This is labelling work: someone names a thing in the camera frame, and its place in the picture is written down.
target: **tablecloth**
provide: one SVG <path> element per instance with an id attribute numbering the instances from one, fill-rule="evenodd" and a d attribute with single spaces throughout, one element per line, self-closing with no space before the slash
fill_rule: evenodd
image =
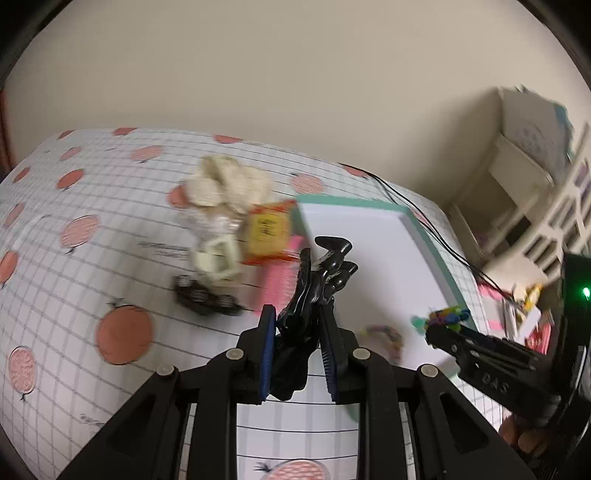
<path id="1" fill-rule="evenodd" d="M 240 332 L 256 325 L 251 311 L 240 317 L 200 317 L 176 304 L 171 291 L 172 276 L 190 271 L 187 254 L 195 240 L 179 225 L 169 192 L 200 157 L 216 153 L 268 171 L 278 199 L 310 189 L 386 199 L 375 181 L 359 170 L 224 135 L 86 129 L 44 141 L 0 186 L 0 355 L 7 362 L 16 347 L 26 346 L 33 352 L 36 373 L 35 388 L 23 399 L 11 385 L 7 366 L 0 421 L 38 478 L 55 478 L 160 363 L 179 369 L 204 365 L 235 346 Z M 398 188 L 461 251 L 437 205 Z M 86 218 L 82 229 L 79 223 L 72 226 L 79 218 Z M 472 275 L 436 246 L 478 328 L 487 332 Z M 242 287 L 246 293 L 257 288 L 249 283 Z M 144 309 L 154 327 L 147 354 L 122 366 L 106 363 L 95 346 L 97 325 L 117 302 Z M 499 406 L 453 381 L 498 427 Z M 408 439 L 408 426 L 405 434 Z M 240 479 L 260 478 L 258 462 L 273 466 L 309 458 L 323 463 L 333 480 L 349 480 L 355 477 L 357 446 L 357 424 L 344 407 L 331 403 L 318 352 L 306 388 L 291 401 L 270 398 L 260 407 L 238 407 Z M 408 440 L 406 448 L 413 477 Z"/>

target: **colorful toy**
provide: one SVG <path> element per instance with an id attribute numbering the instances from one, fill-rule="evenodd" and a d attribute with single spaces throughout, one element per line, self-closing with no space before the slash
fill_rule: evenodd
<path id="1" fill-rule="evenodd" d="M 470 318 L 470 310 L 459 305 L 429 314 L 427 325 L 456 325 Z"/>

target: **yellow snack package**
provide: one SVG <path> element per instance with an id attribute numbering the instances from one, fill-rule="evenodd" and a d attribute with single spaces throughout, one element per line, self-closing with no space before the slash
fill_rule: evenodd
<path id="1" fill-rule="evenodd" d="M 248 216 L 246 265 L 267 260 L 290 260 L 291 210 L 295 200 L 254 207 Z"/>

